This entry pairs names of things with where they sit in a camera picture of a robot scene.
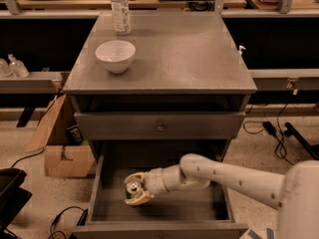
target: white robotic arm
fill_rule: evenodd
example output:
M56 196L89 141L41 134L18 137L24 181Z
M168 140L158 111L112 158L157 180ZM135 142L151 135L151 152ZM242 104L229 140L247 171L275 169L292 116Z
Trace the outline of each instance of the white robotic arm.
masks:
M175 190L200 190L215 181L279 211L279 239L319 238L319 162L304 161L285 175L216 162L197 154L178 165L128 176L128 205Z

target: white bottle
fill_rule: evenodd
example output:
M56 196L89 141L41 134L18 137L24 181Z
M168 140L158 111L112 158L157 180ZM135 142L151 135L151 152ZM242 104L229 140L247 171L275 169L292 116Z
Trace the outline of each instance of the white bottle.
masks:
M17 78L26 78L29 76L29 72L20 60L16 60L12 54L8 55L10 60L9 69L13 73L13 75Z
M114 27L118 35L131 33L130 11L128 0L111 0Z
M0 59L0 74L2 76L12 75L12 72L9 69L8 63L4 59Z

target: white bowl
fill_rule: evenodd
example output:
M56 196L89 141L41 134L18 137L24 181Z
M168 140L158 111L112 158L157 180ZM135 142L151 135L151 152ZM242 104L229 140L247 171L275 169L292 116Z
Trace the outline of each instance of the white bowl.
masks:
M135 52L136 47L132 43L116 40L100 45L96 57L106 69L119 74L132 64Z

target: concrete floor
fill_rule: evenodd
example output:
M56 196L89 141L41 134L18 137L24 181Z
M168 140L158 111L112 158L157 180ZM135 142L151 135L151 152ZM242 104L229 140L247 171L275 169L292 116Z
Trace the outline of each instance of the concrete floor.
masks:
M246 129L259 131L262 122L270 120L277 126L277 116L283 106L253 107L245 121ZM309 141L310 144L319 143L319 113L312 110L313 106L289 105L279 118L283 129L289 121ZM14 120L1 120L0 113L0 168L10 167L15 160L23 157L24 148L30 140L36 126L36 120L30 120L26 127L16 127ZM285 173L291 166L285 160L274 155L277 141L265 130L258 134L250 134L243 128L238 137L232 141L227 152L225 162L256 168L276 173ZM297 163L311 159L308 152L293 137L285 138L288 150L287 158ZM89 208L93 187L93 177L81 179L53 178L44 174L44 155L25 159L16 165L28 174L22 187L32 192L33 196L10 224L9 229L19 238L45 239L50 236L50 225L62 210L69 206ZM248 197L229 190L230 205L235 221L247 223L249 230L241 239L253 237L252 232L263 239L267 238L266 229L274 231L276 238L277 211ZM77 223L81 211L71 209L65 212L56 230L70 236L72 227ZM64 238L57 234L54 238Z

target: small bottle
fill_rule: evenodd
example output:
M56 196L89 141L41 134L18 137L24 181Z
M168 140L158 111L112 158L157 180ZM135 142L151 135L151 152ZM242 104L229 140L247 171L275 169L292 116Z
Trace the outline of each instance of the small bottle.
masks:
M128 0L111 0L114 27L118 35L131 33L130 11Z
M2 76L12 75L12 72L9 69L8 63L4 59L0 59L0 74Z
M29 76L29 72L24 66L23 62L20 60L16 60L15 57L13 57L12 54L8 55L10 64L9 64L9 69L13 73L13 75L17 78L26 78Z

